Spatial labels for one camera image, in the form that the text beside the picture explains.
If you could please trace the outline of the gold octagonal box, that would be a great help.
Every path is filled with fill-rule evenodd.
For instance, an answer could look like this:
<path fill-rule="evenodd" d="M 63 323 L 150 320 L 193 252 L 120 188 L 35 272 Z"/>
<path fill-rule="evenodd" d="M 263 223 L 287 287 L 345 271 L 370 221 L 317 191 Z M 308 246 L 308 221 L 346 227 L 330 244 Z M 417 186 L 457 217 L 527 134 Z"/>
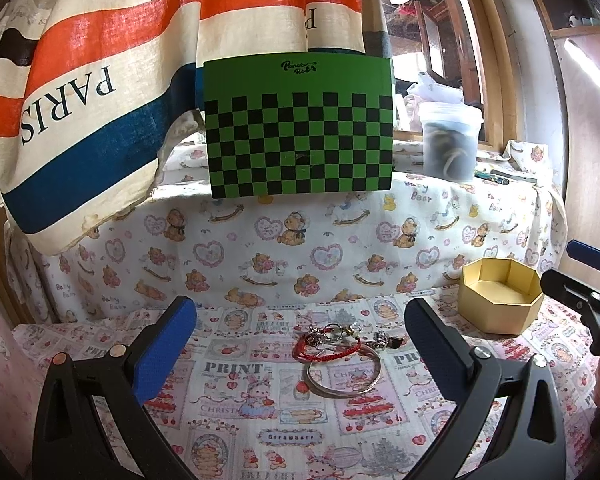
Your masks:
<path fill-rule="evenodd" d="M 480 332 L 518 336 L 538 316 L 543 298 L 540 276 L 530 266 L 482 258 L 462 269 L 457 310 Z"/>

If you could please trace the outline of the flat grey box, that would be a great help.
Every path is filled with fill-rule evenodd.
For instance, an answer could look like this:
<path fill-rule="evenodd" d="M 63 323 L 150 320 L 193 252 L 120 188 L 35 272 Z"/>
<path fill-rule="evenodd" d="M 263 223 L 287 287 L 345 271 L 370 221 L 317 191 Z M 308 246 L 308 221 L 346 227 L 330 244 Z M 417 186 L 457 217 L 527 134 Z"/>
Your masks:
<path fill-rule="evenodd" d="M 496 168 L 492 168 L 490 170 L 490 174 L 493 174 L 494 176 L 497 176 L 497 177 L 505 178 L 508 180 L 519 181 L 519 182 L 528 182 L 528 183 L 532 183 L 532 184 L 535 184 L 536 182 L 538 182 L 537 177 L 530 176 L 530 174 L 525 174 L 524 172 L 520 172 L 520 171 L 503 171 L 503 170 L 499 170 Z"/>

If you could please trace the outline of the strawberry print cloth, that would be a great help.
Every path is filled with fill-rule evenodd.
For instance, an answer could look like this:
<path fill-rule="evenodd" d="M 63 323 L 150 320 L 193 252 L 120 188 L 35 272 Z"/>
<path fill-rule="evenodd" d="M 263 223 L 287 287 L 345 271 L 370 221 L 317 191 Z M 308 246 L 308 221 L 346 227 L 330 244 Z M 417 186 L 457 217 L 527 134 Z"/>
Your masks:
<path fill-rule="evenodd" d="M 545 299 L 520 336 L 479 333 L 457 312 L 457 286 L 425 290 L 445 324 L 498 358 L 545 356 L 566 435 L 566 476 L 574 479 L 598 451 L 590 436 L 594 368 L 590 336 L 566 307 Z M 162 390 L 146 403 L 166 440 L 199 479 L 402 479 L 434 442 L 455 404 L 443 399 L 402 314 L 410 295 L 352 302 L 242 309 L 202 306 L 195 333 Z M 20 325 L 15 340 L 46 372 L 53 354 L 96 358 L 131 342 L 160 311 L 139 310 L 93 323 Z M 358 324 L 361 336 L 402 338 L 379 351 L 373 390 L 330 400 L 310 390 L 291 351 L 312 326 Z"/>

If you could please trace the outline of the clear plastic tub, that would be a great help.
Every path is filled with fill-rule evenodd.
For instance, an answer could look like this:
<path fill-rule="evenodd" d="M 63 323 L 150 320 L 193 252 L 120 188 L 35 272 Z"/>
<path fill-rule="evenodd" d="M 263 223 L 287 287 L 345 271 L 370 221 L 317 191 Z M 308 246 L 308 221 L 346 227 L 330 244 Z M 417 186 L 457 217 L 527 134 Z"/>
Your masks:
<path fill-rule="evenodd" d="M 465 104 L 423 102 L 418 112 L 426 176 L 469 182 L 475 172 L 482 111 Z"/>

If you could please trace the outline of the teddy bear print cloth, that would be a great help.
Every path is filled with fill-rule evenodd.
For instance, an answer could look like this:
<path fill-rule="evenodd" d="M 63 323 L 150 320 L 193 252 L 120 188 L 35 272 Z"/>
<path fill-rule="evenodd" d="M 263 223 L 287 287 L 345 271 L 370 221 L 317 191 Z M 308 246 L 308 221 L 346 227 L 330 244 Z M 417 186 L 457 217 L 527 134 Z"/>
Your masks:
<path fill-rule="evenodd" d="M 113 318 L 186 295 L 212 307 L 351 302 L 456 283 L 481 258 L 558 265 L 567 238 L 548 149 L 510 142 L 478 168 L 520 171 L 535 184 L 453 183 L 422 171 L 422 144 L 396 142 L 384 192 L 216 200 L 206 144 L 172 154 L 147 200 L 56 256 L 5 230 L 7 272 L 38 323 Z"/>

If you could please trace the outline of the green black checkerboard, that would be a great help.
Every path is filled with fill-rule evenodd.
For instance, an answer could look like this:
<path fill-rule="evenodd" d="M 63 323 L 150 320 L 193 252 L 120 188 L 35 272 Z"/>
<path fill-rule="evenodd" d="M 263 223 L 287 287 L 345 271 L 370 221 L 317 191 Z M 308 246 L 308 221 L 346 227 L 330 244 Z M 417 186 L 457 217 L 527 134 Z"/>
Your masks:
<path fill-rule="evenodd" d="M 216 200 L 391 186 L 386 58 L 306 52 L 209 62 L 204 122 Z"/>

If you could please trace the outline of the striped Paris fabric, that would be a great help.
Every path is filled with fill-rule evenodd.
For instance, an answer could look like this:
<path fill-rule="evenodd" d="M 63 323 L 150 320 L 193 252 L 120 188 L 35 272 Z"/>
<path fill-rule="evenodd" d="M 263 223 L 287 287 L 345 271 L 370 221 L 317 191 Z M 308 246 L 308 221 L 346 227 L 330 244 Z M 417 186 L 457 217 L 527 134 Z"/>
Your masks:
<path fill-rule="evenodd" d="M 143 200 L 209 61 L 385 56 L 380 0 L 10 0 L 0 13 L 0 208 L 41 254 Z"/>

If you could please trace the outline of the wooden window frame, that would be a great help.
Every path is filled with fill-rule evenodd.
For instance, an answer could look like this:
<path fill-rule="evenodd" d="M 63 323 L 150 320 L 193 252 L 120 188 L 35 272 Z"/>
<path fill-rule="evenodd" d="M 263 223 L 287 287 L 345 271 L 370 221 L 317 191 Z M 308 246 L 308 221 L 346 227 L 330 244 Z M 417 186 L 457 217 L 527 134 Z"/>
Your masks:
<path fill-rule="evenodd" d="M 449 87 L 481 110 L 479 140 L 498 151 L 518 139 L 513 57 L 496 0 L 380 0 L 396 77 L 394 128 L 400 140 L 418 140 L 422 100 L 408 90 L 423 80 Z"/>

